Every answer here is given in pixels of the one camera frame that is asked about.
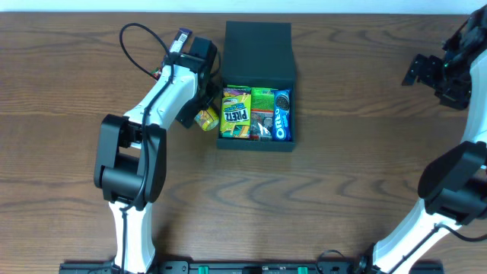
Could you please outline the blue Oreo cookie pack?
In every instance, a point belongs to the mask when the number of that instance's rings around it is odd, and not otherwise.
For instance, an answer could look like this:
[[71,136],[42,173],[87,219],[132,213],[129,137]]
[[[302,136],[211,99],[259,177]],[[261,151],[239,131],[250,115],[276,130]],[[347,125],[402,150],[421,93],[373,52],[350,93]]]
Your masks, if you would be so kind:
[[290,141],[290,91],[288,89],[274,91],[274,95],[272,139],[277,142]]

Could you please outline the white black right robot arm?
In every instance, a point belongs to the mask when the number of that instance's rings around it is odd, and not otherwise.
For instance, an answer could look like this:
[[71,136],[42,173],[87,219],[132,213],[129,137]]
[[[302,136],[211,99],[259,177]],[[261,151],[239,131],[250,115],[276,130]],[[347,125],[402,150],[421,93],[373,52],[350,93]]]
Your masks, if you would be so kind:
[[442,104],[467,110],[461,143],[425,168],[418,201],[361,261],[364,273],[408,273],[442,237],[486,217],[486,182],[475,177],[486,167],[486,32],[455,34],[443,49],[443,59],[417,55],[403,85],[421,82]]

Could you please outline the dark blue chocolate bar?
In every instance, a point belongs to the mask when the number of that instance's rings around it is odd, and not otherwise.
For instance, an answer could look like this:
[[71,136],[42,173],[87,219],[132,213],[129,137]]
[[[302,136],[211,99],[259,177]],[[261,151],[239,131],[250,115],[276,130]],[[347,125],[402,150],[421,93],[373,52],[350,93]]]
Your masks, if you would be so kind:
[[169,47],[170,53],[181,53],[182,49],[184,48],[187,40],[191,37],[193,32],[190,29],[181,27],[175,38],[173,39],[172,44]]

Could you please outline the red KitKat Milo bar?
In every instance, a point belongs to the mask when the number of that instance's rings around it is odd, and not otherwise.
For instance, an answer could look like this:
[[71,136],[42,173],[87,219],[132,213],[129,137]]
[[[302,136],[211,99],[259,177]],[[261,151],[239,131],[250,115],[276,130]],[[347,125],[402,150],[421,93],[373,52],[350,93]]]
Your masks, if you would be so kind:
[[159,78],[161,77],[161,73],[162,73],[161,67],[157,67],[153,71],[151,71],[151,75],[155,81],[159,80]]

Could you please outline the green gummy candy bag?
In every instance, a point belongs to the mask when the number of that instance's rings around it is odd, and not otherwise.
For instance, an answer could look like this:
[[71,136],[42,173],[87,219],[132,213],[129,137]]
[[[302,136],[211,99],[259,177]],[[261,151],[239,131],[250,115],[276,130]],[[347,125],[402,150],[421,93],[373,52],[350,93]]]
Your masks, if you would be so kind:
[[250,140],[272,141],[274,91],[270,88],[251,88]]

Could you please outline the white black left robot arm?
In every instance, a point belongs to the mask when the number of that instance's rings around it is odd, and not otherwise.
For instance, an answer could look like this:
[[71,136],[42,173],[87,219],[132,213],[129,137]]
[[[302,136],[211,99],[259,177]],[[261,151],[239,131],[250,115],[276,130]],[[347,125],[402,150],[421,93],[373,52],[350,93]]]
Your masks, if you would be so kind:
[[147,273],[153,266],[152,208],[167,173],[167,131],[191,126],[214,91],[214,53],[172,53],[159,79],[131,110],[100,125],[94,184],[116,226],[113,273]]

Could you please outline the yellow Pretz snack box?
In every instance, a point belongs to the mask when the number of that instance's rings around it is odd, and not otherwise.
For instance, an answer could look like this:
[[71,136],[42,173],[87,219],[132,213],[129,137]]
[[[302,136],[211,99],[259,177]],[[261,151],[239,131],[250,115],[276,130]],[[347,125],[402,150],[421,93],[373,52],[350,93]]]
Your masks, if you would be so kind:
[[251,88],[223,89],[220,122],[222,138],[248,139],[250,137],[250,105]]

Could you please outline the dark green box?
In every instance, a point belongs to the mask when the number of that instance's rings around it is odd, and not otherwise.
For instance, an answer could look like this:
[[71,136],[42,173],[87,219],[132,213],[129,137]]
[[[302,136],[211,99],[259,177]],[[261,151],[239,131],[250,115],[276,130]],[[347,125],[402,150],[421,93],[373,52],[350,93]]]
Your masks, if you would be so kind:
[[286,142],[222,138],[218,148],[246,151],[286,151],[296,146],[295,88],[297,71],[291,42],[291,24],[229,21],[226,23],[223,63],[223,89],[228,86],[270,88],[290,91],[291,140]]

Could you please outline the yellow Mentos bottle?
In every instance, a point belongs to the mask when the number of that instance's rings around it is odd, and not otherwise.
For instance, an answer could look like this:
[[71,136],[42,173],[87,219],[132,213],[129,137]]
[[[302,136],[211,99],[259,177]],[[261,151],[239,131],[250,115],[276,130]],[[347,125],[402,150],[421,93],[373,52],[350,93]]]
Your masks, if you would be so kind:
[[219,124],[219,116],[213,107],[201,110],[195,116],[195,121],[203,131],[211,131]]

